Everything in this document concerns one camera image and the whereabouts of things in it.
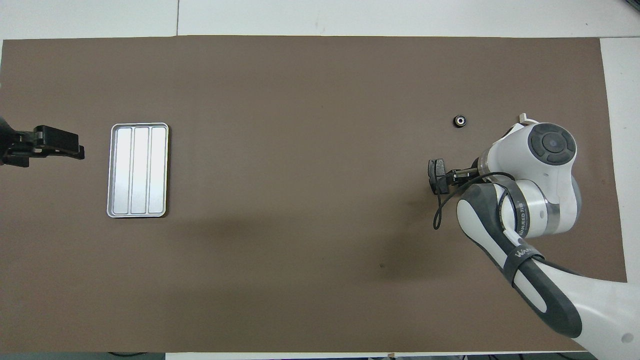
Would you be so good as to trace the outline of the brown table mat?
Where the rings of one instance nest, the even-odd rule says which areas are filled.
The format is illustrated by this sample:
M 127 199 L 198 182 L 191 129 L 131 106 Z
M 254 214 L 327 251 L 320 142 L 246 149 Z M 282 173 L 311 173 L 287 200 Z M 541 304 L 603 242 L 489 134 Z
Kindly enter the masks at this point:
M 578 222 L 533 245 L 626 280 L 597 38 L 4 41 L 0 116 L 86 157 L 0 166 L 0 354 L 576 351 L 454 200 L 432 228 L 428 161 L 470 167 L 521 113 L 578 146 Z M 166 215 L 110 218 L 112 126 L 160 122 Z

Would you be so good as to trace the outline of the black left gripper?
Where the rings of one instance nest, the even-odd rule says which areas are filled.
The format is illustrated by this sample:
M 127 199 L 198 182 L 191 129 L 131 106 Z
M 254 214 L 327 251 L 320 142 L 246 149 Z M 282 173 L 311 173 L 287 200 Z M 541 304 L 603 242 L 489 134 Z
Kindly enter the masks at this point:
M 25 150 L 22 134 L 14 130 L 7 121 L 0 117 L 0 161 L 3 166 L 28 168 L 30 166 L 30 149 Z M 80 145 L 79 135 L 52 126 L 36 126 L 34 128 L 35 157 L 69 157 L 76 160 L 85 159 L 84 146 Z

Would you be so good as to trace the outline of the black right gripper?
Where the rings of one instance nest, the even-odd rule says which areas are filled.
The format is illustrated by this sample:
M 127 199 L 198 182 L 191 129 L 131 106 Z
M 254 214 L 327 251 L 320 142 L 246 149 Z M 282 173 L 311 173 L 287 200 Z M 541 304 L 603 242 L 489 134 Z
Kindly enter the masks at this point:
M 480 177 L 482 175 L 482 171 L 479 170 L 479 160 L 474 160 L 468 168 L 455 169 L 450 170 L 445 174 L 445 187 L 449 189 L 450 187 L 461 187 L 467 183 L 470 183 L 471 180 Z

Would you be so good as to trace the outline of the silver metal tray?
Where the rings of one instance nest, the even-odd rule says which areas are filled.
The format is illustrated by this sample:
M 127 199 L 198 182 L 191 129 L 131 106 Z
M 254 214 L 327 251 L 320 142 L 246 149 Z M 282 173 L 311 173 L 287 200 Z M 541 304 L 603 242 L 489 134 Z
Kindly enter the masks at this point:
M 170 127 L 165 122 L 117 123 L 110 129 L 106 214 L 162 218 L 169 198 Z

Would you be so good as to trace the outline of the dark grey rectangular brake pad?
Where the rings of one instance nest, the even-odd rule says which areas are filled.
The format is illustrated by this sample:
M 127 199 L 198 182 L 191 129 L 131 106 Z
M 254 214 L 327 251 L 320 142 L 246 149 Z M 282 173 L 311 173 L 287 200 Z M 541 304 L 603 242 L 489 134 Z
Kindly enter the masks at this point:
M 445 161 L 442 158 L 430 159 L 427 172 L 429 176 L 429 186 L 434 195 L 445 195 L 449 193 L 447 183 L 447 171 Z

